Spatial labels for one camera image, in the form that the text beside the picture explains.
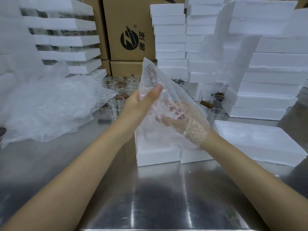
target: stainless steel table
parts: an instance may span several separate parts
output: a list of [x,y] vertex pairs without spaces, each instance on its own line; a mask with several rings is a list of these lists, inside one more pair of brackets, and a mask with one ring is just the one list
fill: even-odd
[[[279,126],[308,151],[308,96],[279,122],[221,120]],[[109,126],[98,112],[76,133],[48,143],[31,140],[0,151],[0,222],[3,224]],[[212,123],[215,117],[209,116]],[[137,167],[134,141],[117,154],[78,230],[268,230],[216,161]],[[308,160],[297,167],[260,163],[308,198]]]

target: black circular logo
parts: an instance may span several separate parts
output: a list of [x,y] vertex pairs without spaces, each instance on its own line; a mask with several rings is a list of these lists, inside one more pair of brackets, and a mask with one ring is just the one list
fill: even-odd
[[134,50],[139,45],[139,38],[136,32],[126,26],[125,32],[121,34],[121,44],[127,50]]

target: plastic wrap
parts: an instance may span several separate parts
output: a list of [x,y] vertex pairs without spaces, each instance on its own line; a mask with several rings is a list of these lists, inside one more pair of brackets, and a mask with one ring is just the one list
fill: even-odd
[[162,93],[152,105],[141,127],[149,133],[155,121],[159,121],[175,130],[175,136],[182,135],[199,146],[210,129],[206,113],[179,85],[150,60],[144,58],[139,87],[140,99],[143,99],[156,84],[163,86]]
[[101,86],[100,73],[66,77],[68,74],[66,62],[57,62],[46,76],[9,94],[1,113],[7,117],[2,147],[26,139],[48,142],[75,132],[116,95]]

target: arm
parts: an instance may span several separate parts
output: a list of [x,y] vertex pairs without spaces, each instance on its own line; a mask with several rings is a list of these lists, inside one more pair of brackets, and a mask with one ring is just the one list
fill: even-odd
[[115,155],[131,139],[161,90],[157,85],[141,102],[135,91],[114,124],[18,210],[2,230],[74,230]]
[[308,229],[308,200],[213,129],[201,144],[243,191],[272,231]]

